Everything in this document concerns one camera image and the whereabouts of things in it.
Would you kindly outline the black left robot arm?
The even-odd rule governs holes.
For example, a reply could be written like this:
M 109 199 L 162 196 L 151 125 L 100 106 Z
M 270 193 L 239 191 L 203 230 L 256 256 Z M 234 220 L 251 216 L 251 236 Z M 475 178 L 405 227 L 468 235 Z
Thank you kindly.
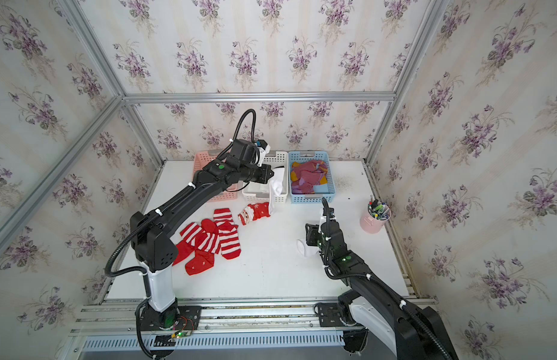
M 172 285 L 172 267 L 178 255 L 171 237 L 191 215 L 212 198 L 239 182 L 266 184 L 274 172 L 264 163 L 270 146 L 263 139 L 240 139 L 229 144 L 192 181 L 161 206 L 130 219 L 130 233 L 106 263 L 105 275 L 116 278 L 130 272 L 142 275 L 145 299 L 136 322 L 145 320 L 155 329 L 171 330 L 180 319 Z

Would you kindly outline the white sock black stripes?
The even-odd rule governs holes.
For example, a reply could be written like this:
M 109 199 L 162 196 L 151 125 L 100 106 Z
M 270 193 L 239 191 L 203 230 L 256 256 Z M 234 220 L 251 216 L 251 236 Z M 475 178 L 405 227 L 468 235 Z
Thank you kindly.
M 296 249 L 301 256 L 310 258 L 318 254 L 318 247 L 306 244 L 302 239 L 296 240 Z

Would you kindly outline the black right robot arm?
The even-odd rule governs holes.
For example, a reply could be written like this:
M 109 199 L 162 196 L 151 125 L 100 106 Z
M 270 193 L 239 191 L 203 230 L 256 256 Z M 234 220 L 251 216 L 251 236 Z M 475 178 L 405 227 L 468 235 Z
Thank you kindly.
M 318 249 L 326 276 L 350 288 L 338 297 L 341 322 L 368 329 L 397 359 L 457 359 L 436 310 L 419 307 L 376 276 L 365 260 L 347 247 L 335 209 L 326 198 L 321 202 L 319 224 L 305 226 L 307 245 Z

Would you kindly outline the red white striped sock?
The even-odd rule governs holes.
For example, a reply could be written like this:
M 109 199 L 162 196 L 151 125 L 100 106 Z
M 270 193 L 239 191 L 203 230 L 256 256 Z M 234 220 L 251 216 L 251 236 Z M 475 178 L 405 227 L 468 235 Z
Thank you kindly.
M 218 208 L 212 219 L 205 218 L 201 223 L 191 222 L 179 235 L 180 241 L 185 240 L 195 250 L 219 254 L 226 260 L 232 260 L 242 252 L 237 229 L 231 210 Z

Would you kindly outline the white ankle sock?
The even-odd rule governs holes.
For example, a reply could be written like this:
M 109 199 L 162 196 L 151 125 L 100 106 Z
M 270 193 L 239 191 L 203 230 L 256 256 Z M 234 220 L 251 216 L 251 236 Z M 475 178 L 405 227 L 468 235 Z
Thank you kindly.
M 283 181 L 284 181 L 284 174 L 285 168 L 284 166 L 278 166 L 273 169 L 273 177 L 269 180 L 269 187 L 270 187 L 270 210 L 271 215 L 276 212 L 276 206 L 283 201 L 282 192 L 284 189 Z

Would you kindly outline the purple striped sock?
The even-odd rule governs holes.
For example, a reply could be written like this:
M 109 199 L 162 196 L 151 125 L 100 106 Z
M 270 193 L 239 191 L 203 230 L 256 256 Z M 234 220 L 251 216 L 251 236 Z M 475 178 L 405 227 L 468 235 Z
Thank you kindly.
M 290 170 L 292 194 L 310 195 L 317 193 L 316 188 L 327 185 L 329 167 L 325 161 L 309 160 L 305 163 L 293 162 Z

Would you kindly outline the red santa christmas sock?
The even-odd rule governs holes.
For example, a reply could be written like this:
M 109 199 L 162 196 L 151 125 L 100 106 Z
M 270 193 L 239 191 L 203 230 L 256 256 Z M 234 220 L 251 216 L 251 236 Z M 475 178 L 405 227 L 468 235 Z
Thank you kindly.
M 270 216 L 271 210 L 269 202 L 248 204 L 241 213 L 238 214 L 239 221 L 243 226 L 262 218 L 269 218 Z

